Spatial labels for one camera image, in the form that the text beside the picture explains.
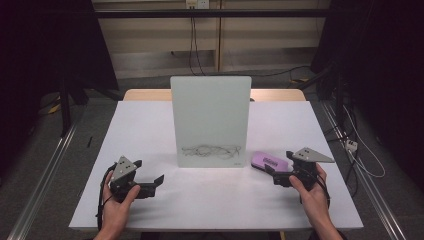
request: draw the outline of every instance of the white tabletop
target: white tabletop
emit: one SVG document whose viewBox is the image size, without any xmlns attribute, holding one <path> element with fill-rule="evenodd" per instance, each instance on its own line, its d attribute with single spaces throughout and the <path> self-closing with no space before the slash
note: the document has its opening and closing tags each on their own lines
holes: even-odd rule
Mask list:
<svg viewBox="0 0 424 240">
<path fill-rule="evenodd" d="M 95 230 L 99 184 L 121 155 L 143 160 L 135 181 L 165 174 L 156 196 L 135 200 L 128 229 L 140 231 L 274 231 L 310 228 L 293 188 L 250 166 L 253 152 L 284 157 L 310 147 L 333 158 L 309 102 L 252 102 L 243 168 L 178 168 L 172 102 L 120 102 L 70 227 Z M 322 163 L 339 229 L 363 227 L 335 163 Z"/>
</svg>

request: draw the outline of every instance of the purple object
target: purple object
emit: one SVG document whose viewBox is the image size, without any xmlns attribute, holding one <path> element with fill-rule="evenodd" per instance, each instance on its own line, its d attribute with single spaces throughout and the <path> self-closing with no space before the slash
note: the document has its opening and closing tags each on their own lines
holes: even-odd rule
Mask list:
<svg viewBox="0 0 424 240">
<path fill-rule="evenodd" d="M 276 172 L 287 172 L 289 163 L 264 152 L 255 152 L 252 157 L 252 167 L 265 171 L 265 164 Z"/>
</svg>

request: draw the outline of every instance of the hand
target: hand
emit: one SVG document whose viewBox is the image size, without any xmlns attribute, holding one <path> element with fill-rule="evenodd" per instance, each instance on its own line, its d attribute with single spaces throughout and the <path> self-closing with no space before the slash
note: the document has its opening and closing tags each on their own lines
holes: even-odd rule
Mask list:
<svg viewBox="0 0 424 240">
<path fill-rule="evenodd" d="M 113 171 L 109 172 L 106 177 L 105 185 L 103 186 L 104 201 L 112 196 L 112 192 L 109 189 L 109 182 L 112 178 L 112 173 Z M 117 202 L 112 197 L 104 204 L 103 226 L 94 239 L 118 239 L 127 224 L 131 203 L 137 197 L 139 191 L 140 186 L 135 185 L 128 192 L 127 197 L 122 203 Z"/>
<path fill-rule="evenodd" d="M 318 177 L 318 180 L 322 179 L 325 185 L 327 174 L 318 163 L 316 166 L 318 175 L 321 177 Z M 328 212 L 327 196 L 322 187 L 315 183 L 308 192 L 297 177 L 290 176 L 289 180 L 292 186 L 299 192 L 309 222 L 315 231 L 317 231 L 320 239 L 342 239 L 331 221 L 330 213 Z"/>
</svg>

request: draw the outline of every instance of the person's right hand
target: person's right hand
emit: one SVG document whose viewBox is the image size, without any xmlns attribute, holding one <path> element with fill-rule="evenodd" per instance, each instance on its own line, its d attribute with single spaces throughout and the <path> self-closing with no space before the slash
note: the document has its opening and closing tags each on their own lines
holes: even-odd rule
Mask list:
<svg viewBox="0 0 424 240">
<path fill-rule="evenodd" d="M 327 174 L 317 163 L 318 180 L 322 179 L 323 185 L 327 179 Z M 327 196 L 324 190 L 317 183 L 314 184 L 310 191 L 307 191 L 302 182 L 295 176 L 289 178 L 293 188 L 295 188 L 302 198 L 303 208 L 308 216 L 312 227 L 317 231 L 321 240 L 342 239 L 331 222 L 330 213 L 328 212 Z"/>
</svg>

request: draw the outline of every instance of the metal strip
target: metal strip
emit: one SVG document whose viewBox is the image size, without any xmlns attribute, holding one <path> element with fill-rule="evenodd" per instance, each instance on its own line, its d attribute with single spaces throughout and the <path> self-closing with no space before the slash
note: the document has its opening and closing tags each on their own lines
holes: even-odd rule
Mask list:
<svg viewBox="0 0 424 240">
<path fill-rule="evenodd" d="M 342 133 L 340 132 L 339 128 L 336 128 L 336 122 L 333 118 L 333 115 L 335 114 L 333 108 L 329 104 L 326 104 L 324 102 L 321 103 L 321 106 L 323 107 L 324 112 L 327 115 L 327 118 L 329 122 L 331 123 L 332 127 L 334 127 L 337 136 L 341 137 Z M 349 161 L 351 163 L 353 162 L 352 157 L 353 156 L 349 155 Z M 395 215 L 393 214 L 387 202 L 384 200 L 383 196 L 381 195 L 380 191 L 378 190 L 371 176 L 369 176 L 368 174 L 364 174 L 361 168 L 358 167 L 357 164 L 355 164 L 354 167 L 358 173 L 359 180 L 361 181 L 368 197 L 371 200 L 371 203 L 373 204 L 375 210 L 377 211 L 377 214 L 380 217 L 384 227 L 386 228 L 390 238 L 393 240 L 406 239 L 406 236 L 404 235 L 399 222 L 397 221 Z"/>
<path fill-rule="evenodd" d="M 43 200 L 47 194 L 47 191 L 51 185 L 51 182 L 56 175 L 57 169 L 60 166 L 62 158 L 68 148 L 72 137 L 75 133 L 78 123 L 81 121 L 85 107 L 79 107 L 76 113 L 76 119 L 71 125 L 68 133 L 59 140 L 59 143 L 56 147 L 53 156 L 51 157 L 47 167 L 45 168 L 43 175 L 41 176 L 40 181 L 37 183 L 34 191 L 31 194 L 28 203 L 26 204 L 24 210 L 19 216 L 18 220 L 13 227 L 8 240 L 24 240 L 31 228 L 31 225 L 37 215 L 37 212 L 43 203 Z"/>
</svg>

